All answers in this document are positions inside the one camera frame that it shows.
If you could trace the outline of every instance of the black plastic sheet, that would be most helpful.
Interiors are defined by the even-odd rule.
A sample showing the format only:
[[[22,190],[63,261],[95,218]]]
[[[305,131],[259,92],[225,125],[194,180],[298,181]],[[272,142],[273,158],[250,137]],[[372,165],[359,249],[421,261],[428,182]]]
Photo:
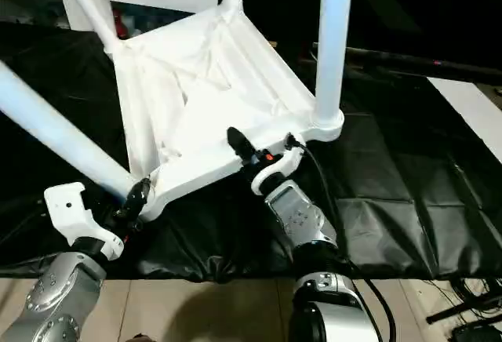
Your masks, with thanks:
[[[127,166],[113,65],[95,34],[8,24],[0,29],[0,59]],[[340,139],[309,147],[340,211],[343,248],[364,276],[500,276],[502,166],[463,119],[418,77],[348,69],[342,97]],[[67,249],[50,223],[43,191],[84,182],[85,203],[97,219],[108,200],[3,115],[0,126],[0,275],[32,277]],[[293,177],[326,205],[308,158]],[[225,282],[287,275],[289,263],[270,220],[239,175],[230,176],[167,205],[109,263],[108,277]]]

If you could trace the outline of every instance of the red object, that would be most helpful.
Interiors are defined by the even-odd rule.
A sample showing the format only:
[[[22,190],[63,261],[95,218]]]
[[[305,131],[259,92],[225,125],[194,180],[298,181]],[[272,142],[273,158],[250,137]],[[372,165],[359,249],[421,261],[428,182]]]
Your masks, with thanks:
[[[126,25],[122,22],[122,16],[120,11],[113,9],[113,19],[115,21],[115,30],[117,31],[117,36],[121,40],[125,40],[129,37],[129,32],[127,31]]]

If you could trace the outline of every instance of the black cable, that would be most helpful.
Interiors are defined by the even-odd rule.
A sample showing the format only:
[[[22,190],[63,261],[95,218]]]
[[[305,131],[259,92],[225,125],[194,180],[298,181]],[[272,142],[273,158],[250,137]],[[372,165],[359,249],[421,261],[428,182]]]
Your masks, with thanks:
[[[445,298],[449,301],[449,303],[450,303],[450,304],[452,304],[452,307],[455,307],[455,305],[456,305],[456,304],[453,302],[453,300],[451,300],[451,299],[449,298],[449,296],[448,296],[448,295],[446,295],[446,293],[445,293],[445,290],[444,290],[444,289],[442,289],[441,287],[439,287],[438,285],[436,285],[436,284],[435,284],[435,283],[433,283],[432,281],[422,281],[422,282],[427,283],[428,285],[435,287],[435,288],[436,288],[436,289],[437,289],[437,290],[438,290],[438,291],[439,291],[439,292],[440,292],[440,293],[441,293],[441,294],[442,294],[442,295],[443,295],[443,296],[444,296],[444,297],[445,297]],[[465,318],[464,318],[464,316],[463,316],[462,314],[460,314],[460,313],[459,313],[459,314],[458,314],[458,317],[460,318],[460,320],[462,321],[462,323],[463,323],[464,325],[465,325],[465,324],[467,324],[467,321],[465,320]]]
[[[368,287],[375,294],[378,301],[380,301],[380,304],[382,304],[382,307],[384,308],[385,315],[387,316],[387,320],[389,323],[389,341],[395,342],[396,341],[395,320],[394,320],[394,315],[392,314],[391,308],[389,307],[389,304],[387,304],[387,301],[385,301],[384,296],[378,290],[378,288],[373,284],[373,282],[371,282],[369,279],[365,279],[364,282],[366,282],[366,285],[368,285]]]
[[[329,192],[329,185],[328,181],[326,179],[326,176],[324,174],[324,170],[322,169],[321,163],[318,162],[317,158],[314,156],[314,154],[305,146],[304,144],[298,142],[292,134],[288,134],[286,137],[286,148],[288,147],[300,147],[301,149],[304,150],[304,152],[307,153],[307,155],[310,157],[310,159],[313,161],[315,168],[317,169],[318,175],[321,179],[322,183],[322,188],[326,197],[326,201],[328,202],[328,207],[329,207],[329,213],[331,214],[332,220],[335,221],[337,219],[337,214],[335,211],[335,205],[333,204],[333,200],[331,199],[331,195]],[[349,258],[348,256],[344,258],[349,265],[352,267],[354,271],[356,271],[359,275],[362,277],[364,276],[361,272],[361,269],[357,267]],[[378,288],[371,282],[369,279],[364,279],[368,287],[372,290],[372,292],[375,294],[375,297],[380,301],[380,304],[382,305],[382,308],[385,311],[385,315],[387,316],[387,321],[389,324],[389,342],[395,342],[396,341],[396,325],[395,325],[395,319],[394,315],[392,314],[391,308],[387,304],[387,301],[385,300],[384,296],[381,294],[381,292],[378,290]]]
[[[373,325],[373,328],[376,331],[376,336],[378,337],[378,342],[384,342],[384,339],[382,338],[382,333],[380,333],[380,329],[378,329],[377,322],[375,321],[375,318],[371,314],[371,311],[369,310],[368,304],[364,301],[364,298],[362,297],[361,292],[359,291],[358,287],[354,283],[354,290],[356,295],[361,299],[362,306],[364,307],[366,314],[369,316],[369,320],[371,321],[371,324]]]
[[[500,286],[500,282],[498,280],[487,279],[482,281],[483,287],[487,293],[491,292],[497,294],[502,292],[502,287]],[[464,303],[472,303],[478,297],[478,295],[475,295],[472,289],[467,286],[465,279],[453,279],[449,281],[449,283],[452,286],[453,292]],[[498,299],[471,309],[471,312],[478,318],[486,318],[487,315],[493,315],[499,311],[502,311],[502,306]]]
[[[302,150],[304,150],[309,158],[313,161],[315,168],[317,169],[317,172],[319,174],[319,177],[321,178],[321,183],[322,183],[322,189],[324,190],[324,196],[326,197],[326,201],[328,203],[329,207],[329,214],[331,215],[332,219],[336,219],[336,210],[335,210],[335,205],[333,204],[333,200],[331,199],[331,195],[329,192],[329,185],[328,185],[328,180],[326,179],[326,176],[324,175],[324,170],[322,169],[321,163],[318,162],[317,158],[314,156],[312,151],[308,149],[307,146],[304,144],[301,144],[300,142],[296,142],[293,144],[295,146],[300,147]]]

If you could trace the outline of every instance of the white bracket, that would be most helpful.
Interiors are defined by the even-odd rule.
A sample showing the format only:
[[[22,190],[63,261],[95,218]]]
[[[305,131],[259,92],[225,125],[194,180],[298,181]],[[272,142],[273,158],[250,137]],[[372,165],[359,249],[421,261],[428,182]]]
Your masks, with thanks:
[[[50,187],[44,191],[53,226],[68,240],[70,246],[77,238],[101,240],[104,242],[102,254],[109,260],[116,260],[122,254],[124,243],[117,235],[96,223],[93,212],[85,209],[81,195],[84,190],[82,183],[71,183]]]
[[[305,144],[305,140],[300,134],[293,134],[293,136],[298,142]],[[291,150],[285,151],[282,158],[276,163],[265,167],[256,175],[251,182],[251,190],[253,193],[255,195],[262,195],[260,186],[273,173],[280,172],[286,177],[293,173],[300,165],[303,154],[304,150],[300,147],[293,147]]]

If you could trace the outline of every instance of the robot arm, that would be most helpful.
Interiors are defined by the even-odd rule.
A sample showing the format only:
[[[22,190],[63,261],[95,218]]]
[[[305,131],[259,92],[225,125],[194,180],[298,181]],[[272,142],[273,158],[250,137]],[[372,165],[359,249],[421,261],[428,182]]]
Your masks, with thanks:
[[[102,263],[122,253],[127,234],[137,228],[149,189],[149,179],[136,184],[122,208],[104,221],[106,229],[84,209],[82,184],[60,185],[45,192],[54,227],[73,251],[59,254],[33,286],[20,317],[2,335],[1,342],[80,340],[106,277]]]
[[[227,138],[242,159],[242,173],[254,193],[265,197],[281,225],[292,253],[296,289],[289,340],[377,342],[371,316],[353,282],[336,272],[343,263],[337,259],[335,229],[300,187],[287,179],[300,162],[299,148],[289,155],[273,156],[256,150],[235,128],[227,131]]]

